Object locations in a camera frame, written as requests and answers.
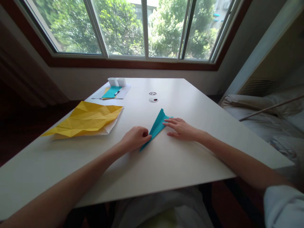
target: hand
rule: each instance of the hand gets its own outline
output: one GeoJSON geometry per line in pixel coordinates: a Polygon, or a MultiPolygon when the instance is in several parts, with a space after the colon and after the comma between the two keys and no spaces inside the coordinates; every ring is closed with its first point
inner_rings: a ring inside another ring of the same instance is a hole
{"type": "Polygon", "coordinates": [[[133,127],[129,130],[121,139],[119,144],[123,146],[124,150],[129,152],[144,145],[151,139],[152,135],[149,135],[149,131],[144,127],[133,127]]]}
{"type": "Polygon", "coordinates": [[[183,141],[198,141],[204,131],[187,124],[181,118],[165,119],[163,125],[171,127],[176,132],[168,132],[167,135],[183,141]]]}

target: white table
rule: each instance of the white table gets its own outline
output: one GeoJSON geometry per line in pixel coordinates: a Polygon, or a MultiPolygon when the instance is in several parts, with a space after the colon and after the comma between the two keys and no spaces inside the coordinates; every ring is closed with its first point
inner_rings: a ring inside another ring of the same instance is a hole
{"type": "MultiPolygon", "coordinates": [[[[185,79],[127,78],[126,82],[132,87],[123,100],[90,98],[105,85],[86,99],[101,105],[125,107],[109,135],[56,141],[51,141],[51,136],[39,137],[0,168],[0,219],[8,218],[52,185],[102,154],[133,126],[144,126],[150,130],[161,108],[167,116],[183,118],[271,168],[293,165],[185,79]],[[159,101],[149,102],[152,97],[149,92],[156,92],[153,97],[159,101]]],[[[165,127],[141,153],[126,154],[117,160],[77,206],[236,176],[202,145],[168,137],[166,134],[170,130],[165,127]]]]}

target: curtain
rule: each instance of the curtain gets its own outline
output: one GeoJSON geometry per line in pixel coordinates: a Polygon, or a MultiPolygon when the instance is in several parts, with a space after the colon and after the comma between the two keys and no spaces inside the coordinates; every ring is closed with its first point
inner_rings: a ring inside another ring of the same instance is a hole
{"type": "Polygon", "coordinates": [[[0,80],[31,106],[68,102],[67,97],[30,54],[0,23],[0,80]]]}

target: floor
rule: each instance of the floor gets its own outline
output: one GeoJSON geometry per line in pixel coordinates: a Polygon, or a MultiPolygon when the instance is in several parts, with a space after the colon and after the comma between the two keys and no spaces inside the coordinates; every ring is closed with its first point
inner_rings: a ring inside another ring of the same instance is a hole
{"type": "MultiPolygon", "coordinates": [[[[70,101],[43,109],[32,108],[11,114],[0,125],[0,166],[69,113],[78,103],[79,101],[70,101]]],[[[236,182],[263,215],[262,197],[241,179],[236,178],[236,182]]],[[[256,227],[256,223],[248,217],[224,181],[212,183],[212,206],[222,227],[256,227]]]]}

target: white sleeve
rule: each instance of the white sleeve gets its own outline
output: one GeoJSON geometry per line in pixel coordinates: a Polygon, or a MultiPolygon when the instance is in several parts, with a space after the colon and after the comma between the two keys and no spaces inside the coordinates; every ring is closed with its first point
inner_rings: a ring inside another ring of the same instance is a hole
{"type": "Polygon", "coordinates": [[[286,185],[268,187],[264,210],[266,228],[303,227],[304,194],[286,185]]]}

